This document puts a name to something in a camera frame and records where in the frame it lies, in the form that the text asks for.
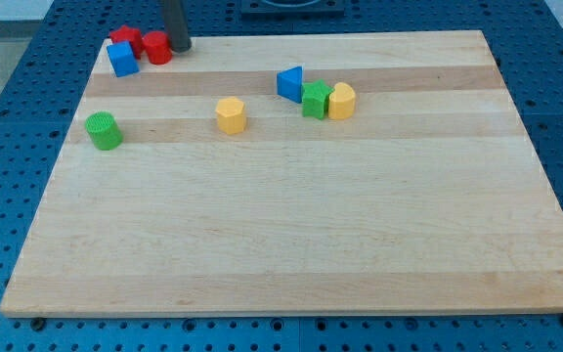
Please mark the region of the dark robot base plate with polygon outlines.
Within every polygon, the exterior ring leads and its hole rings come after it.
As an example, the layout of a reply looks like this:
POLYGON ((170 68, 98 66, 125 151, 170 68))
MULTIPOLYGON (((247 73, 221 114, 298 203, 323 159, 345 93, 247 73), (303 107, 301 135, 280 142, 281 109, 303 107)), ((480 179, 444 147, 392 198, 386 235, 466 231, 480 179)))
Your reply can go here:
POLYGON ((343 15, 345 0, 240 0, 243 18, 264 16, 343 15))

